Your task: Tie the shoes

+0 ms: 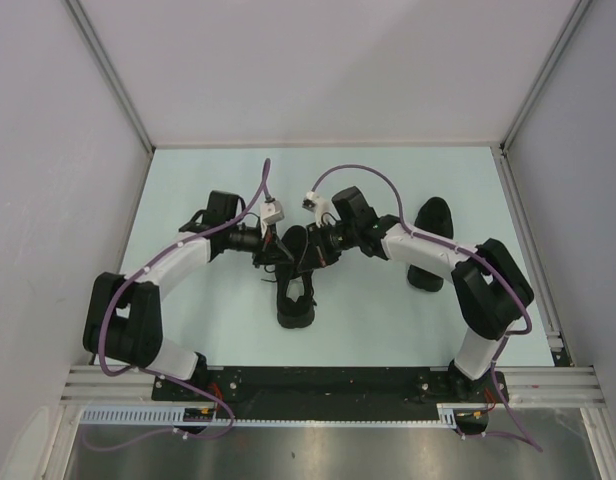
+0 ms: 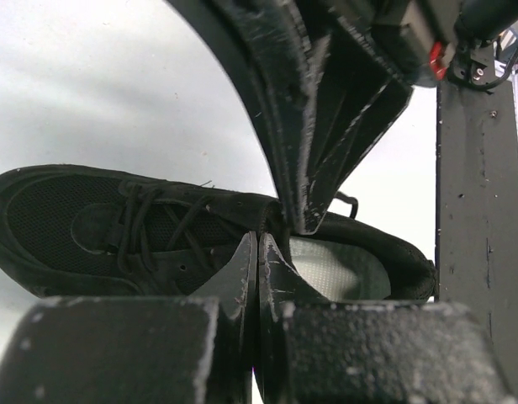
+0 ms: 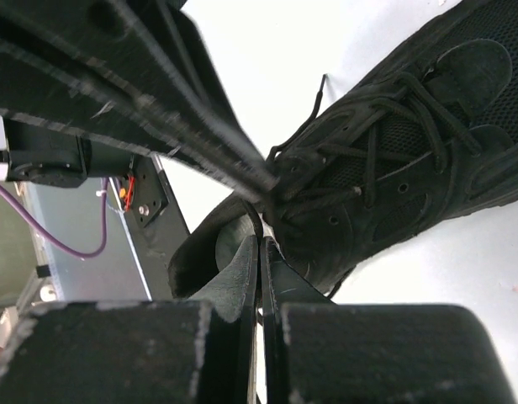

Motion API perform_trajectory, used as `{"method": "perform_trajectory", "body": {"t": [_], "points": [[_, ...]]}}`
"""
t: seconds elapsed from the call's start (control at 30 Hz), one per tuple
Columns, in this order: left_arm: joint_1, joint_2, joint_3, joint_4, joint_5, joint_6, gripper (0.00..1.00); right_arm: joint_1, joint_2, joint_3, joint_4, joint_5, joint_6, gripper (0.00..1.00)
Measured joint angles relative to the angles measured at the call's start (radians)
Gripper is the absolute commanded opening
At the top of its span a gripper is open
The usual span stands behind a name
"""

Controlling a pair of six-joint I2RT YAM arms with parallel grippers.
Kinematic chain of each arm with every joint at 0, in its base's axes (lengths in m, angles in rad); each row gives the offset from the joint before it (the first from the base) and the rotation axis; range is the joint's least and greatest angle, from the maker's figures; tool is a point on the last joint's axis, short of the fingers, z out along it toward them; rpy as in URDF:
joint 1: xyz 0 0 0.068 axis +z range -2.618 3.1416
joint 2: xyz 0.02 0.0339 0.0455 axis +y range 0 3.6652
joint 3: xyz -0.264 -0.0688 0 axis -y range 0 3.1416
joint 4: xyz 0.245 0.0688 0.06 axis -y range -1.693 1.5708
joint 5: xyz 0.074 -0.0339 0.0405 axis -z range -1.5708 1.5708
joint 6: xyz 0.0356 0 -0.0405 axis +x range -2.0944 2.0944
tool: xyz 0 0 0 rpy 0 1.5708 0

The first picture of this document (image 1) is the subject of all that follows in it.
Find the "black shoelace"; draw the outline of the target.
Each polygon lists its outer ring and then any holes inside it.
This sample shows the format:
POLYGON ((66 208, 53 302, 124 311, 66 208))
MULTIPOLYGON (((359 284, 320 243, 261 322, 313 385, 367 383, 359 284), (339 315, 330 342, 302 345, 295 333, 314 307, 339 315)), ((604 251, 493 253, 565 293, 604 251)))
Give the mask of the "black shoelace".
POLYGON ((264 266, 263 270, 266 277, 262 281, 274 283, 277 287, 276 300, 279 306, 290 308, 316 305, 311 271, 299 273, 296 267, 290 265, 264 266), (296 281, 301 283, 301 293, 294 298, 289 294, 289 289, 296 281))

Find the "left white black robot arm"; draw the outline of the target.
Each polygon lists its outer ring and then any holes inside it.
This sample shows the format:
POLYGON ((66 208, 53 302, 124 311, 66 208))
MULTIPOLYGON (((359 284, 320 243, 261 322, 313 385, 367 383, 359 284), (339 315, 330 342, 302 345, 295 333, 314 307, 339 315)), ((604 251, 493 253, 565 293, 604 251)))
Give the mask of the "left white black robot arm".
POLYGON ((284 218, 281 203, 267 197, 250 227, 238 212, 237 194, 213 191, 207 206, 179 228, 173 244, 136 275, 104 272, 94 281, 82 343, 100 357, 174 378, 185 398, 202 397, 209 387, 206 357, 164 336, 162 301, 194 270, 227 250, 247 252, 256 267, 292 261, 275 224, 284 218))

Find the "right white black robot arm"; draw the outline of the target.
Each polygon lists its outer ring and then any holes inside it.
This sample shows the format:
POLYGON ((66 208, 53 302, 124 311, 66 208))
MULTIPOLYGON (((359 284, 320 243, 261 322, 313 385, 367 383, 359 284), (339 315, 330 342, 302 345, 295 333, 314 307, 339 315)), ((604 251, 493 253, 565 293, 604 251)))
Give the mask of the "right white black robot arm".
POLYGON ((307 226, 308 247, 299 268, 315 270, 337 262, 357 248, 364 255, 417 267, 453 285, 467 324, 462 345, 451 362, 451 393, 472 401, 485 389, 484 375, 513 334, 510 325, 527 316, 534 292, 506 246, 489 239, 464 246, 421 230, 395 215, 379 217, 356 187, 331 201, 308 192, 302 206, 314 214, 307 226))

